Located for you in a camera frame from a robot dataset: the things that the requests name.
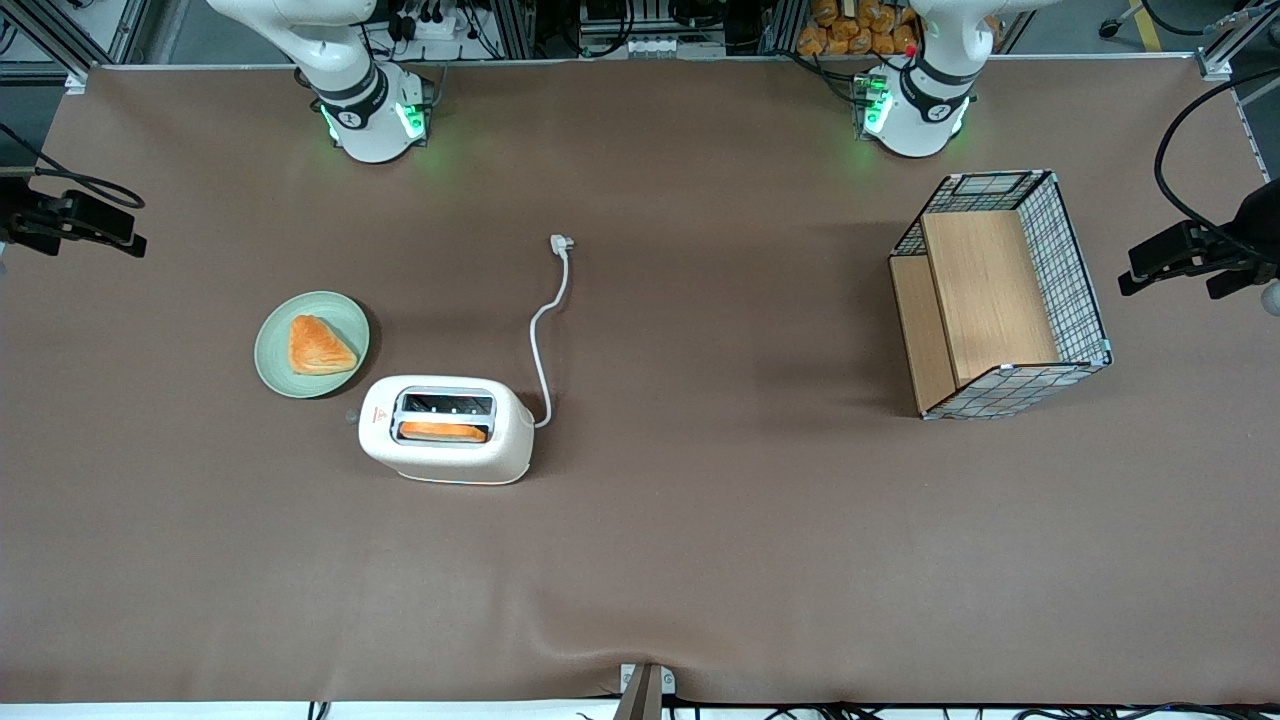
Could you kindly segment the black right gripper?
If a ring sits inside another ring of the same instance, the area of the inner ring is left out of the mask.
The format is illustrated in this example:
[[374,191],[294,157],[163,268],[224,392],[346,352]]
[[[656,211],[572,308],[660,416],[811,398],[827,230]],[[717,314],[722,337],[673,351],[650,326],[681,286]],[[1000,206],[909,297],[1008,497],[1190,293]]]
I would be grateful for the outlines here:
[[82,191],[60,199],[29,187],[24,177],[1,178],[1,240],[55,258],[64,240],[95,242],[132,258],[143,258],[147,240],[134,218]]

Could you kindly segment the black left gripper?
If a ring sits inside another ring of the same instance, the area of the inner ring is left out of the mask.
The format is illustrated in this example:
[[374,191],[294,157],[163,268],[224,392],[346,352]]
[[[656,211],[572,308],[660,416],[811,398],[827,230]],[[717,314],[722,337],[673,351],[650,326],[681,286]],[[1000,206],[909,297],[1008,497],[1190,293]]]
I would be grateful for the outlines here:
[[1128,251],[1130,270],[1117,278],[1121,296],[1179,277],[1206,275],[1211,299],[1266,286],[1277,279],[1279,184],[1271,179],[1247,195],[1238,208],[1238,241],[1267,263],[1243,264],[1243,252],[1202,225],[1184,220]]

